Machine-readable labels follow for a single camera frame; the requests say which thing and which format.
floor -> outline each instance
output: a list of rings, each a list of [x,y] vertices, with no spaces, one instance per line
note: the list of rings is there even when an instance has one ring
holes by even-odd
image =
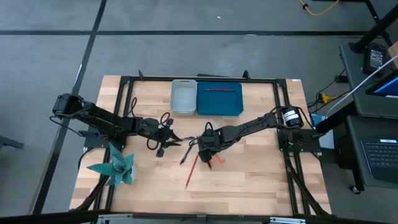
[[[331,4],[306,2],[314,12]],[[0,2],[0,135],[25,143],[23,149],[4,147],[0,152],[2,217],[31,212],[58,131],[48,117],[56,96],[71,92],[81,61],[87,56],[88,64],[82,66],[84,74],[81,70],[79,73],[84,75],[79,94],[88,101],[96,101],[103,75],[137,75],[140,69],[144,75],[207,73],[240,77],[249,70],[252,77],[299,78],[307,101],[311,102],[316,92],[343,69],[338,46],[359,39],[302,35],[97,35],[91,54],[83,58],[90,43],[88,35],[1,32],[92,30],[100,3]],[[383,16],[398,1],[372,3]],[[316,31],[368,30],[373,25],[362,2],[340,2],[330,12],[313,17],[294,0],[113,0],[107,2],[98,30]],[[388,29],[393,42],[398,40],[397,27],[395,23]],[[326,92],[338,95],[347,89],[347,84],[334,84]],[[326,106],[320,110],[320,114],[327,109]],[[86,128],[76,121],[70,126]],[[82,145],[82,138],[67,133],[43,212],[68,210]],[[361,195],[353,195],[348,190],[353,184],[349,172],[331,164],[324,164],[323,171],[335,215],[397,223],[398,191],[367,187]]]

wooden tabletop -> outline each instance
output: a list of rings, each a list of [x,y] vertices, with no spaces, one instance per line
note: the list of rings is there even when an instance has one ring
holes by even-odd
[[[99,107],[113,112],[120,78],[116,75],[104,76],[97,100]],[[291,105],[301,107],[308,114],[301,81],[286,81]],[[160,119],[165,112],[171,112],[170,88],[171,82],[135,81],[132,96],[136,96],[138,101],[134,114]],[[242,83],[242,88],[244,111],[239,117],[172,115],[172,129],[180,138],[198,136],[208,121],[212,122],[215,129],[238,125],[263,116],[275,107],[271,84]],[[188,142],[183,142],[179,147],[167,148],[164,157],[158,158],[155,151],[148,150],[146,140],[140,136],[127,139],[123,155],[134,154],[138,175],[132,185],[120,184],[115,189],[112,211],[213,215],[292,214],[285,165],[275,129],[246,136],[228,150],[219,153],[223,163],[213,160],[211,171],[206,164],[198,162],[187,189],[185,182],[197,155],[197,146],[180,166]],[[98,183],[100,175],[86,167],[102,163],[103,156],[104,149],[94,149],[83,158],[70,208],[79,206]],[[330,212],[319,161],[310,153],[301,153],[300,157],[306,186],[323,209]],[[108,187],[105,187],[101,208],[104,208],[107,193]],[[297,186],[296,196],[299,211],[302,212]]]

blue container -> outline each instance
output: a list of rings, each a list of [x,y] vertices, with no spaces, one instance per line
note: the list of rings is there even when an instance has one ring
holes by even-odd
[[[228,82],[198,82],[199,115],[239,116],[243,112],[242,85]]]

clear plastic container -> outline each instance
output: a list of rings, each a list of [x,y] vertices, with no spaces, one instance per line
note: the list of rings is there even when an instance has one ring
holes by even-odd
[[[173,80],[170,109],[175,115],[192,116],[197,109],[197,82]]]

screen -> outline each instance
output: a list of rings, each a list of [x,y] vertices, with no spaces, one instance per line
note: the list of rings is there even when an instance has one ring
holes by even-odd
[[[387,82],[374,92],[386,96],[398,96],[398,77]]]

